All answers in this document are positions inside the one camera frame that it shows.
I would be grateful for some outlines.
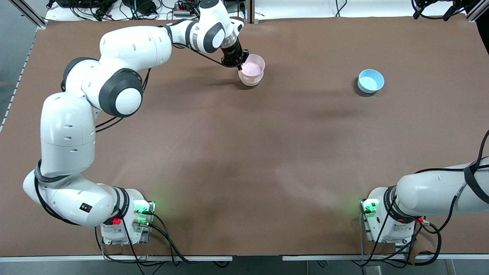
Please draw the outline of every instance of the metal post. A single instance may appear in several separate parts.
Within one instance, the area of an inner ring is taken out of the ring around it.
[[[22,12],[31,22],[41,29],[46,28],[46,22],[37,14],[33,8],[29,6],[24,0],[9,0],[18,10]]]
[[[248,9],[246,22],[250,24],[258,24],[258,19],[255,18],[255,0],[248,0]]]

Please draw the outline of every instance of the pink cup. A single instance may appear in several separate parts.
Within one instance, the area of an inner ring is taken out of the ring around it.
[[[265,70],[265,60],[257,54],[250,54],[243,63],[242,70],[238,71],[238,75],[243,84],[255,86],[263,78],[263,70]]]

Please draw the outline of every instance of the brown tabletop surface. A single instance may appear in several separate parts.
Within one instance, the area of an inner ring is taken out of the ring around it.
[[[69,61],[99,58],[103,34],[162,23],[54,21],[38,31],[0,133],[0,256],[100,253],[92,228],[50,217],[22,189],[41,157],[41,108]],[[247,24],[240,40],[267,63],[258,86],[174,48],[152,70],[140,110],[97,134],[83,172],[155,200],[183,254],[359,253],[360,198],[477,157],[489,56],[464,16],[272,20]],[[368,68],[385,86],[365,97],[356,78]],[[442,252],[489,253],[488,233],[488,215],[454,216]],[[168,254],[157,235],[136,249]]]

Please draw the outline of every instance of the gray floor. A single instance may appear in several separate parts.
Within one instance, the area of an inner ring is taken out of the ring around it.
[[[29,1],[36,11],[45,15],[46,1]],[[34,41],[36,27],[8,1],[0,0],[0,83],[8,85],[16,83],[21,73],[24,61]],[[13,87],[0,85],[0,120],[3,119],[11,97]],[[386,264],[380,264],[385,275],[447,275],[445,262],[436,261],[427,267],[409,266],[397,270]],[[489,274],[489,261],[487,260],[456,260],[454,266],[457,275],[487,275]],[[144,268],[146,274],[151,274],[154,268]],[[128,264],[108,263],[104,261],[62,261],[62,262],[13,262],[0,263],[0,275],[137,275],[140,274],[137,266]],[[220,269],[212,263],[195,265],[181,264],[174,267],[171,264],[163,266],[157,274],[307,274],[306,262],[283,262],[278,256],[260,257],[234,257],[233,262],[226,269]],[[359,267],[349,261],[330,261],[329,266],[322,269],[316,262],[309,262],[309,274],[351,274],[360,275]]]

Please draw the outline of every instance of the white joint cap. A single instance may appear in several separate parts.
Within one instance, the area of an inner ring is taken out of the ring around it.
[[[137,111],[141,105],[142,97],[134,88],[124,89],[115,99],[117,111],[123,115],[130,115]]]

